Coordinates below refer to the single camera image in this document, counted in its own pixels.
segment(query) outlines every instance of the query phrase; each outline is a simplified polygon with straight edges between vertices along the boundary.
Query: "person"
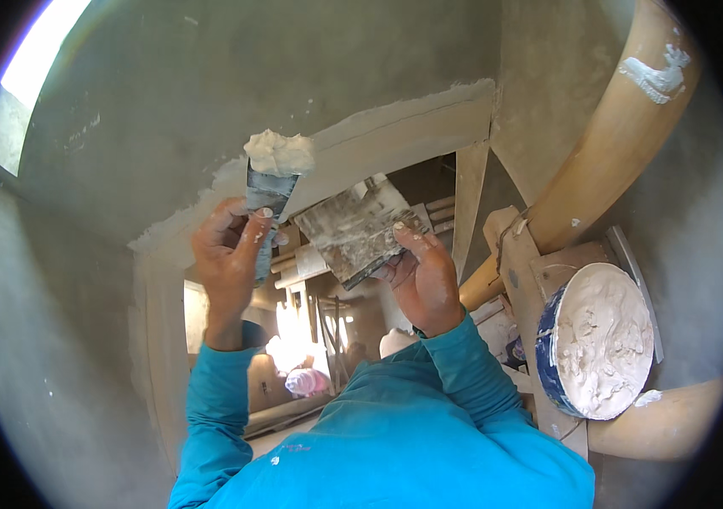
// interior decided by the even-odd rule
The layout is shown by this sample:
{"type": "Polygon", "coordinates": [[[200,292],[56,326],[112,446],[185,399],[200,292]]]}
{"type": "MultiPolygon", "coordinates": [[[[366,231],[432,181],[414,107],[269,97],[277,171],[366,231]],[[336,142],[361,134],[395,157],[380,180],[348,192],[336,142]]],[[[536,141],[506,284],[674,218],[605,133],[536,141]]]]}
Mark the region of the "person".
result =
{"type": "Polygon", "coordinates": [[[189,437],[168,506],[590,507],[590,465],[536,429],[458,301],[455,267],[432,234],[394,228],[406,249],[375,274],[420,340],[362,361],[313,429],[251,461],[240,316],[271,211],[222,202],[192,248],[211,305],[189,381],[189,437]]]}

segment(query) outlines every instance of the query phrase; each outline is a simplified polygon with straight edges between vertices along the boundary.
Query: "bright window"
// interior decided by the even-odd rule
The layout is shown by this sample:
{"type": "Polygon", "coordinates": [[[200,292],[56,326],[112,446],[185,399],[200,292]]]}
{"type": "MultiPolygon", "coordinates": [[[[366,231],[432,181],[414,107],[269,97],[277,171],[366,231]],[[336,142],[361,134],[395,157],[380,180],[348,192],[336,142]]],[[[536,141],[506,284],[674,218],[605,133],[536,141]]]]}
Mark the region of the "bright window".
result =
{"type": "Polygon", "coordinates": [[[90,0],[53,0],[33,23],[2,76],[2,86],[31,110],[61,42],[90,0]]]}

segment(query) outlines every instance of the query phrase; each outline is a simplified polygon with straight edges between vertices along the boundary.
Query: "blue shirt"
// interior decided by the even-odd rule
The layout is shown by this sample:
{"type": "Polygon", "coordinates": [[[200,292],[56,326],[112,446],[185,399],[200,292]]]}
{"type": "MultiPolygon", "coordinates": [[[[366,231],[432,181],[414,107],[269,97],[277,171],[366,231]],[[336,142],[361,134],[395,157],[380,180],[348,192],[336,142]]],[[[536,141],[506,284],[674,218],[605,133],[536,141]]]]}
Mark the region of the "blue shirt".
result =
{"type": "Polygon", "coordinates": [[[251,461],[242,434],[253,354],[202,348],[169,507],[592,505],[590,465],[536,429],[468,314],[359,364],[311,431],[251,461]]]}

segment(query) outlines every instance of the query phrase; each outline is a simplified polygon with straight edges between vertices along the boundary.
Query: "putty knife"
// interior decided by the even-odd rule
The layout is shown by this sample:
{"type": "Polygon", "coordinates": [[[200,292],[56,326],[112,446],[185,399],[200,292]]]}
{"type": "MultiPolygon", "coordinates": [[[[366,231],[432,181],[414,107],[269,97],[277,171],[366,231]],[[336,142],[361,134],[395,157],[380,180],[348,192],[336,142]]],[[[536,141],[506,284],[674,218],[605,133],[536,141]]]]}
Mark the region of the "putty knife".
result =
{"type": "Polygon", "coordinates": [[[262,241],[260,254],[257,255],[255,268],[254,287],[259,288],[268,277],[271,271],[271,241],[279,229],[277,221],[288,203],[290,193],[293,192],[298,175],[289,177],[276,177],[267,173],[260,173],[251,168],[251,158],[248,159],[248,177],[246,180],[246,207],[254,212],[256,209],[268,207],[274,211],[274,226],[265,235],[262,241]]]}

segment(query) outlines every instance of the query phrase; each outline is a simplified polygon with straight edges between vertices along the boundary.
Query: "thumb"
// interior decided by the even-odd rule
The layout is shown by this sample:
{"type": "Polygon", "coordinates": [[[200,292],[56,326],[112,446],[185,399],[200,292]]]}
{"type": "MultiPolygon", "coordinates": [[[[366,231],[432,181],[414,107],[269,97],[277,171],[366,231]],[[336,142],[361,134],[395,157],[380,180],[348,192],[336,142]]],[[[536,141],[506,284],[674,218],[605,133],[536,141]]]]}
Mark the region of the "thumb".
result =
{"type": "Polygon", "coordinates": [[[409,228],[401,221],[392,226],[392,233],[399,244],[415,255],[418,262],[435,247],[425,235],[409,228]]]}
{"type": "Polygon", "coordinates": [[[270,233],[273,224],[273,210],[264,207],[254,212],[248,218],[243,234],[240,236],[240,242],[237,244],[237,248],[234,249],[234,256],[254,266],[257,253],[260,252],[260,248],[270,233]]]}

